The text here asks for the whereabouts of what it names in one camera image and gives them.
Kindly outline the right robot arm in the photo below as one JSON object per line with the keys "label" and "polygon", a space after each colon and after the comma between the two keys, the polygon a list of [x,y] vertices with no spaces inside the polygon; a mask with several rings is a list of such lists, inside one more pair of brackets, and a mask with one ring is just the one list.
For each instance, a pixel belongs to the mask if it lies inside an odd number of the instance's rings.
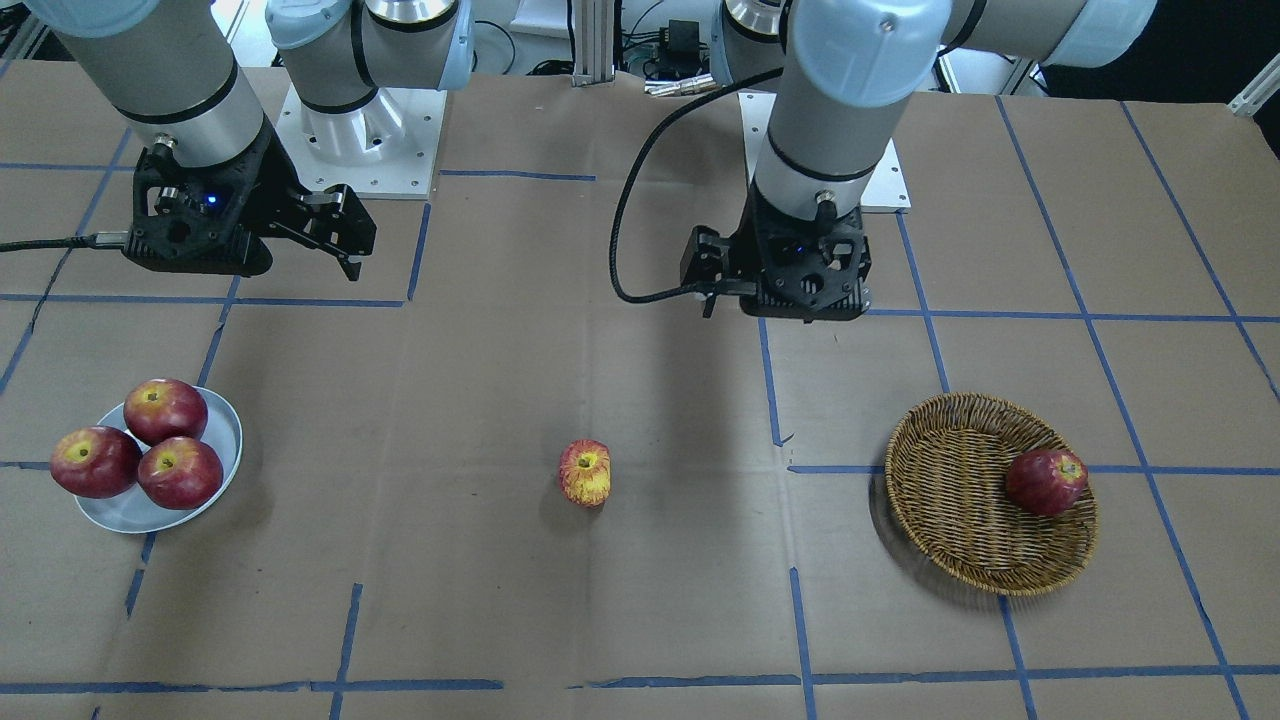
{"label": "right robot arm", "polygon": [[[151,272],[255,277],[269,238],[332,256],[348,281],[378,227],[357,191],[308,188],[206,1],[31,1],[143,143],[125,231],[3,245],[116,250]],[[393,90],[462,88],[468,1],[270,1],[265,19],[315,155],[380,161],[410,137]]]}

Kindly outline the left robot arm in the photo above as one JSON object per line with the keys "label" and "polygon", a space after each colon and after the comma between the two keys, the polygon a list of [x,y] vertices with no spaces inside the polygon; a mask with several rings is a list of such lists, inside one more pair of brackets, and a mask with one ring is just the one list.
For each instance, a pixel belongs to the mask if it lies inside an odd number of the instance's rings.
{"label": "left robot arm", "polygon": [[751,316],[860,316],[872,265],[863,195],[940,51],[1103,67],[1153,13],[1152,1],[786,1],[741,220],[727,236],[692,229],[681,287],[705,316],[723,297]]}

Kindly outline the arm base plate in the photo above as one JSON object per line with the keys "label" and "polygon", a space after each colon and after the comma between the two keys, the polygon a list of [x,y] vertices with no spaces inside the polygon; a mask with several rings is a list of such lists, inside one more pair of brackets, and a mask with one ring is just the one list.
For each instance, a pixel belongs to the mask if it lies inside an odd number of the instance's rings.
{"label": "arm base plate", "polygon": [[439,90],[380,88],[362,108],[320,113],[291,88],[275,127],[310,190],[347,184],[361,199],[425,201],[448,99]]}
{"label": "arm base plate", "polygon": [[[765,143],[765,127],[774,105],[774,94],[765,91],[740,91],[739,106],[746,174],[755,176],[756,161]],[[913,206],[905,173],[892,140],[886,145],[882,159],[863,190],[861,209],[873,214],[909,211]]]}

